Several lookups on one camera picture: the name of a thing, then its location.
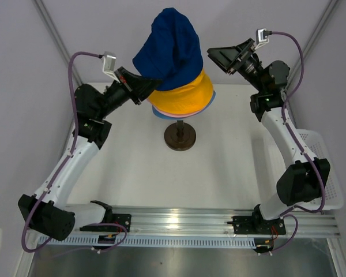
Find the dark blue hat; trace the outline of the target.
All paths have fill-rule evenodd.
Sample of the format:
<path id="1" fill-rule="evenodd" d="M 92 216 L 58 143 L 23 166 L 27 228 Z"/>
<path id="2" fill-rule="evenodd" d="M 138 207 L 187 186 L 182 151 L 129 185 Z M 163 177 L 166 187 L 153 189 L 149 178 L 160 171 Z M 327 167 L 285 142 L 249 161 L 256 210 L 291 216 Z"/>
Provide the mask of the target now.
<path id="1" fill-rule="evenodd" d="M 151 33 L 133 58 L 144 78 L 159 79 L 158 91 L 170 91 L 194 81 L 202 72 L 200 40 L 189 19 L 165 8 L 151 24 Z"/>

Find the cream mannequin head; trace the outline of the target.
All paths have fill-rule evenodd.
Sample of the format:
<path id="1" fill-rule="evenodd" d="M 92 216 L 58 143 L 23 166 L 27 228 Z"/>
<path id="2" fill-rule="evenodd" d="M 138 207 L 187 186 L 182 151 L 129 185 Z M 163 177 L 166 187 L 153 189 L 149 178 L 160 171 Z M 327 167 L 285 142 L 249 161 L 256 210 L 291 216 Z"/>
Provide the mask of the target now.
<path id="1" fill-rule="evenodd" d="M 196 142 L 195 129 L 183 119 L 169 125 L 164 132 L 166 145 L 174 151 L 186 151 Z"/>

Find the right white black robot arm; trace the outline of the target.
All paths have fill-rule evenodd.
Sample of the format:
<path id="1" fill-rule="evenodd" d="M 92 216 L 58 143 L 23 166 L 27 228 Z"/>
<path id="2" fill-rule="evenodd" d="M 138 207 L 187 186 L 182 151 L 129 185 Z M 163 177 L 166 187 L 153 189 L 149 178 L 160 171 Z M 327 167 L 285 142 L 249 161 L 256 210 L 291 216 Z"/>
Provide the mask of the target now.
<path id="1" fill-rule="evenodd" d="M 326 203 L 325 186 L 330 163 L 304 143 L 285 108 L 281 91 L 288 84 L 289 66 L 276 60 L 263 67 L 253 39 L 231 47 L 213 47 L 208 57 L 226 74 L 239 73 L 256 90 L 251 112 L 266 128 L 281 152 L 286 170 L 276 183 L 276 193 L 254 207 L 250 216 L 233 216 L 235 234 L 285 234 L 283 219 L 295 208 L 313 214 Z"/>

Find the yellow hat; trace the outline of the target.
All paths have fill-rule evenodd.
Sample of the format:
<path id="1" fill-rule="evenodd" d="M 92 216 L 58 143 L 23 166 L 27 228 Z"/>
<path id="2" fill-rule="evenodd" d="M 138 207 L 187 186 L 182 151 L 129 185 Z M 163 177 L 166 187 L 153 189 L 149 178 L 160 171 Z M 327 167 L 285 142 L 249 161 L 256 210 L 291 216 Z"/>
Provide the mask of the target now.
<path id="1" fill-rule="evenodd" d="M 154 90 L 148 102 L 163 114 L 186 115 L 203 110 L 214 95 L 213 84 L 205 72 L 192 82 L 168 91 Z"/>

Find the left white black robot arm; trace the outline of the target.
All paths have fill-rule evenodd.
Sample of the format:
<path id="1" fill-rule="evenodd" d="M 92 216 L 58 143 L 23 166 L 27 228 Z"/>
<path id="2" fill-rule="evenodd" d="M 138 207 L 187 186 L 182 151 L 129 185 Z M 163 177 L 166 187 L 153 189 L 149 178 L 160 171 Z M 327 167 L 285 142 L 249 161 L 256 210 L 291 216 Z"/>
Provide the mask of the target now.
<path id="1" fill-rule="evenodd" d="M 77 125 L 50 176 L 32 195 L 22 195 L 18 207 L 26 225 L 57 241 L 65 240 L 74 229 L 117 231 L 112 227 L 112 206 L 91 201 L 70 207 L 67 200 L 88 163 L 101 150 L 111 130 L 106 116 L 131 100 L 140 105 L 161 84 L 159 78 L 146 78 L 123 67 L 112 73 L 113 83 L 103 93 L 89 84 L 74 93 Z"/>

